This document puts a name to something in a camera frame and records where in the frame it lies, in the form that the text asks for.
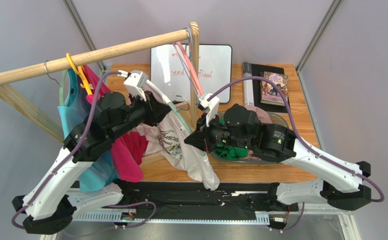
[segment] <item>wooden tabletop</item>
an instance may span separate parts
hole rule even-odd
[[[296,123],[300,135],[318,147],[315,131],[312,126],[306,101],[297,77],[296,69],[292,64],[268,64],[284,68],[284,72],[289,76],[289,98],[290,107],[293,112],[293,119]],[[112,71],[124,70],[141,70],[150,75],[149,64],[114,64]],[[242,77],[242,67],[240,64],[232,65],[232,81]],[[121,77],[112,75],[108,79],[108,87],[115,92],[121,92],[128,96]],[[219,111],[230,108],[233,104],[244,105],[244,91],[242,83],[231,87],[231,99],[229,103],[219,105]],[[290,124],[286,113],[282,116]],[[236,163],[222,162],[216,160],[209,154],[209,160],[213,170],[219,177],[220,182],[233,183],[273,183],[285,182],[295,183],[313,180],[316,177],[300,168],[285,164],[258,164],[258,163]],[[185,171],[173,168],[170,163],[163,157],[162,160],[142,166],[145,181],[193,181],[188,177]]]

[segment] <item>metal hanger hook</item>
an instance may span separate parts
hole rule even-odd
[[[49,72],[47,71],[47,67],[46,67],[46,63],[47,63],[48,61],[49,61],[49,60],[46,60],[46,61],[44,61],[44,63],[43,63],[44,71],[46,72],[47,76],[48,76],[50,79],[55,80],[56,84],[59,85],[59,83],[58,83],[58,81],[57,81],[56,79],[51,78],[51,77],[49,76]]]
[[[175,94],[175,97],[180,97],[180,98],[182,98],[182,99],[186,102],[186,104],[188,105],[188,109],[184,109],[183,107],[179,107],[178,110],[179,110],[179,109],[182,109],[182,110],[184,110],[184,111],[188,111],[189,108],[190,108],[189,102],[188,102],[184,97],[182,97],[181,95]]]

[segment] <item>magenta garment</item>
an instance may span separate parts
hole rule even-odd
[[[85,65],[84,68],[90,83],[96,86],[99,77],[88,66]],[[102,84],[98,97],[110,91],[105,84]],[[93,94],[86,98],[89,103],[92,103]],[[141,136],[138,132],[126,133],[112,144],[110,150],[112,163],[120,179],[134,183],[143,179],[143,172],[139,165],[142,163],[142,155],[146,151],[147,145],[146,137]]]

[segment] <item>wooden clothes rack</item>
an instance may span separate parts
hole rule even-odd
[[[192,61],[196,72],[198,72],[198,57],[199,57],[199,38],[200,31],[196,22],[189,24],[192,32]],[[161,45],[172,44],[189,39],[189,33],[187,30],[179,30],[169,32],[162,35],[152,36],[136,41],[123,43],[120,45],[110,46],[103,49],[81,53],[78,55],[71,56],[73,63],[76,66],[82,66],[91,64],[97,61],[102,61],[118,56],[155,48]],[[47,72],[55,73],[70,69],[71,65],[67,58],[63,57],[57,60],[47,62]],[[10,83],[17,81],[30,79],[38,76],[45,75],[44,63],[36,65],[26,66],[14,70],[0,72],[0,98],[11,105],[13,108],[18,110],[28,119],[33,121],[43,130],[48,132],[50,135],[63,141],[62,128],[56,124],[52,119],[49,118],[44,112],[24,97],[20,92],[13,88]],[[197,120],[197,110],[194,107],[197,101],[194,89],[191,87],[191,100],[190,100],[190,119],[187,119],[193,126]]]

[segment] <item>book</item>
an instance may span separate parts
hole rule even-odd
[[[274,72],[261,72],[260,75],[277,85],[280,90],[283,92],[284,97],[288,99],[288,76],[284,74],[278,74]],[[284,106],[284,102],[277,92],[277,90],[270,84],[265,81],[262,82],[262,98],[260,100],[261,103],[264,104],[272,104]]]
[[[267,66],[253,64],[249,62],[243,63],[243,77],[260,76],[260,73],[270,72],[276,74],[284,74],[284,69],[276,66]],[[262,87],[260,81],[247,80],[243,82],[244,88],[244,105],[253,105],[267,112],[287,113],[285,106],[266,104],[260,102],[262,100]]]

